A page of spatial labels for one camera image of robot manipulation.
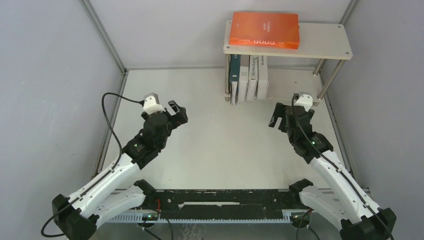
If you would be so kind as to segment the coffee cover book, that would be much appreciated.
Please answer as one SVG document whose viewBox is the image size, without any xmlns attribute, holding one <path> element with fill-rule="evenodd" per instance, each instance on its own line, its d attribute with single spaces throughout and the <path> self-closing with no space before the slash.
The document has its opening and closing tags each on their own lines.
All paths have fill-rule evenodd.
<svg viewBox="0 0 424 240">
<path fill-rule="evenodd" d="M 257 100 L 266 100 L 269 86 L 268 59 L 266 55 L 258 56 Z"/>
</svg>

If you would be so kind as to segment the grey white plain book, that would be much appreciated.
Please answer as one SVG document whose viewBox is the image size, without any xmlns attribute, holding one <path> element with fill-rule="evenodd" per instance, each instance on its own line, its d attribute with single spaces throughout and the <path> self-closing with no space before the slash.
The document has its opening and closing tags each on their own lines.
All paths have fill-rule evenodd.
<svg viewBox="0 0 424 240">
<path fill-rule="evenodd" d="M 244 103 L 246 101 L 249 81 L 249 65 L 250 56 L 240 55 L 239 83 L 237 96 L 238 103 Z"/>
</svg>

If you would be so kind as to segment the palm leaf cover book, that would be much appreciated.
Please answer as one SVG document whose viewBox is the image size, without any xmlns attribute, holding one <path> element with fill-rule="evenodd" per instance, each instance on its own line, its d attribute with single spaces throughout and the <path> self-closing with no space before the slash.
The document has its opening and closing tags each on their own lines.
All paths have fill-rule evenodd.
<svg viewBox="0 0 424 240">
<path fill-rule="evenodd" d="M 249 72 L 248 72 L 248 86 L 246 93 L 246 101 L 254 101 L 256 98 L 257 85 L 258 85 L 258 61 L 257 55 L 249 56 Z"/>
</svg>

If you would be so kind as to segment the teal Humor book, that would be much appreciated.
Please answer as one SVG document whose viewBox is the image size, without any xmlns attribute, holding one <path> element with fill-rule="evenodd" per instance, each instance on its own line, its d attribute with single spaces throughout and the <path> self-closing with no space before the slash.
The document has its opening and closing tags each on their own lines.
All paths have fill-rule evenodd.
<svg viewBox="0 0 424 240">
<path fill-rule="evenodd" d="M 237 104 L 238 97 L 238 85 L 240 79 L 240 66 L 241 66 L 241 56 L 239 54 L 232 54 L 230 58 L 229 66 L 229 84 L 230 84 L 230 104 Z"/>
</svg>

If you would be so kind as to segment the orange hardcover book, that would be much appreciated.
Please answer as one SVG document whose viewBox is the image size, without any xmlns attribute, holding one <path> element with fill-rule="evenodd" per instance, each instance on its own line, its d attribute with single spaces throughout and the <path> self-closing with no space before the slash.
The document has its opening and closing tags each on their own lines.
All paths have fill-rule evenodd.
<svg viewBox="0 0 424 240">
<path fill-rule="evenodd" d="M 296 13 L 237 11 L 229 32 L 230 45 L 296 50 L 300 45 Z"/>
</svg>

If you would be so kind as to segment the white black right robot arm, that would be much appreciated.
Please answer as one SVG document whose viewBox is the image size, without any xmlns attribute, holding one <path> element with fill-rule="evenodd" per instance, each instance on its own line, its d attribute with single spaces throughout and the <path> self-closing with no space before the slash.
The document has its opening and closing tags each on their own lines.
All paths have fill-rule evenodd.
<svg viewBox="0 0 424 240">
<path fill-rule="evenodd" d="M 306 206 L 324 217 L 339 231 L 343 240 L 392 240 L 397 220 L 391 208 L 381 208 L 356 182 L 342 164 L 334 147 L 321 133 L 313 131 L 314 110 L 302 105 L 275 105 L 269 127 L 287 134 L 297 155 L 305 160 L 328 184 L 337 197 L 326 197 L 303 179 L 290 185 L 289 203 Z"/>
</svg>

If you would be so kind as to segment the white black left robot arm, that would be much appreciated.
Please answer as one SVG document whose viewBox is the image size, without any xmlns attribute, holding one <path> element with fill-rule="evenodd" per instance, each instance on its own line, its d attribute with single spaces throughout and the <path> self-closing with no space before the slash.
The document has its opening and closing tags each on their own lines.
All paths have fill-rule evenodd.
<svg viewBox="0 0 424 240">
<path fill-rule="evenodd" d="M 88 240 L 109 219 L 127 209 L 153 207 L 154 192 L 133 185 L 124 193 L 110 194 L 129 177 L 142 170 L 166 147 L 172 131 L 188 122 L 187 110 L 169 101 L 171 115 L 159 103 L 143 102 L 143 128 L 120 151 L 106 170 L 69 196 L 52 200 L 52 219 L 69 240 Z"/>
</svg>

